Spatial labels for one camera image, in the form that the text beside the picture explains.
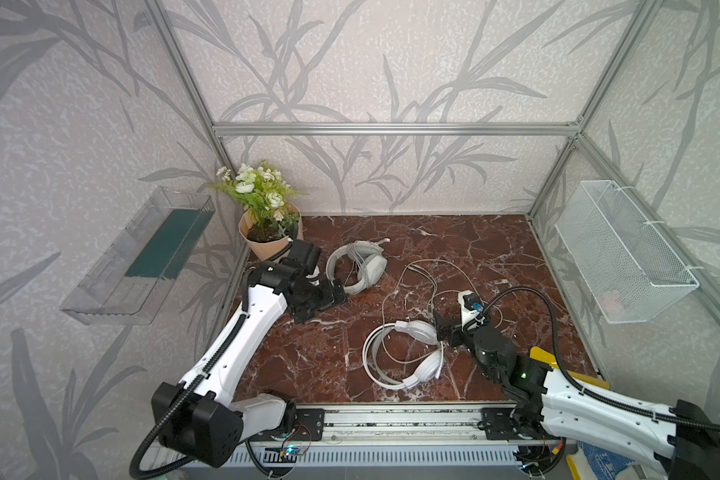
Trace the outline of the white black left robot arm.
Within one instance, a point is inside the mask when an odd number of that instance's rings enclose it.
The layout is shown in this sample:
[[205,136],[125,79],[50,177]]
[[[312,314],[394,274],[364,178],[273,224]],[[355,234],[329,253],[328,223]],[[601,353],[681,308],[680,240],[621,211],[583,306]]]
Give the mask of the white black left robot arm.
[[304,323],[346,302],[342,284],[318,273],[320,254],[316,245],[293,239],[245,273],[241,302],[211,347],[178,383],[162,383],[153,394],[155,425],[130,462],[132,478],[157,478],[193,461],[218,468],[251,437],[293,430],[294,401],[275,394],[237,401],[234,395],[281,316]]

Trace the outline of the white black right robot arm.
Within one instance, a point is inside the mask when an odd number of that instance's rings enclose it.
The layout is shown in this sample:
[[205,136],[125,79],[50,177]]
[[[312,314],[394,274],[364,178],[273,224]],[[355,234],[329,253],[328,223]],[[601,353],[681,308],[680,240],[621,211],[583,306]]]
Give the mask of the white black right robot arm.
[[439,340],[463,347],[478,371],[515,406],[484,421],[503,438],[577,440],[624,456],[669,479],[720,479],[720,424],[697,405],[669,406],[618,394],[577,380],[561,361],[550,365],[517,351],[489,322],[492,299],[471,291],[459,297],[463,317],[434,316]]

